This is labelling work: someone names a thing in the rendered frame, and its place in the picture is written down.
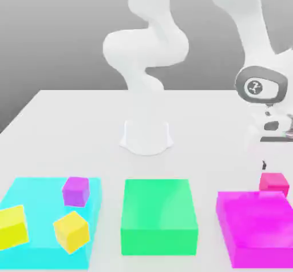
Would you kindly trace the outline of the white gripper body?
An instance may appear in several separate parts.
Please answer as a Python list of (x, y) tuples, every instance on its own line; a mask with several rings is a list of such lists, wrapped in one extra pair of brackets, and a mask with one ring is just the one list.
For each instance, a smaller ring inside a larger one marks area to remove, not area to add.
[(287, 145), (293, 145), (293, 134), (262, 131), (247, 131), (245, 133), (245, 149), (249, 153), (266, 153)]

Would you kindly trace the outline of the small pink cube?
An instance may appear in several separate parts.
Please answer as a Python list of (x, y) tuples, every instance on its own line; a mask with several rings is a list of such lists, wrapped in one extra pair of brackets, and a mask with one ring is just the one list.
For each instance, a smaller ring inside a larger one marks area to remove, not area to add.
[(260, 177), (260, 191), (281, 191), (285, 197), (288, 195), (290, 185), (282, 173), (263, 172)]

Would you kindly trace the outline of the small purple cube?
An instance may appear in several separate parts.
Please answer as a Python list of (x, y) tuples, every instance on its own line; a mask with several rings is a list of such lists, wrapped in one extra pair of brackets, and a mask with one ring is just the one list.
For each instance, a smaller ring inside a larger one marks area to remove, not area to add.
[(89, 179), (71, 176), (62, 187), (65, 206), (85, 207), (90, 195)]

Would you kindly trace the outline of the small yellow cube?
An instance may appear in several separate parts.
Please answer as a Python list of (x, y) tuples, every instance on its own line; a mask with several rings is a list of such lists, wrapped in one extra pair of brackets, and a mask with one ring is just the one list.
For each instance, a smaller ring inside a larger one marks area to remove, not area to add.
[(57, 242), (72, 254), (90, 241), (88, 222), (72, 211), (53, 223)]
[(29, 241), (23, 205), (0, 210), (0, 250), (22, 245)]

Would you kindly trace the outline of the large magenta box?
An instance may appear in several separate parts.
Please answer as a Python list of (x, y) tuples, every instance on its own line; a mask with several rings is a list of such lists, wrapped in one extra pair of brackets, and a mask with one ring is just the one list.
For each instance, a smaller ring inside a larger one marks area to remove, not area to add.
[(216, 214), (233, 268), (293, 269), (293, 207), (281, 191), (220, 191)]

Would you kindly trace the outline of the large green box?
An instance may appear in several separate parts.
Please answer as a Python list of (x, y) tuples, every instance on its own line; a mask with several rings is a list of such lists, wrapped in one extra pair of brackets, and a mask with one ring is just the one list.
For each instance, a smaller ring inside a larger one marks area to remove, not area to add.
[(122, 255), (196, 255), (199, 227), (187, 179), (127, 179)]

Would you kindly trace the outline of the large cyan box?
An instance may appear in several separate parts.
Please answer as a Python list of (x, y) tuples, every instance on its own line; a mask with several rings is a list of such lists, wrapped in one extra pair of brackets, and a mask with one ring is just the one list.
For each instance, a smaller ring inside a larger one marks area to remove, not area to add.
[[(0, 202), (0, 210), (22, 205), (29, 241), (0, 251), (0, 269), (87, 270), (101, 207), (100, 178), (89, 178), (90, 195), (85, 207), (64, 205), (66, 178), (15, 178)], [(57, 242), (53, 223), (76, 211), (89, 224), (90, 241), (68, 254)]]

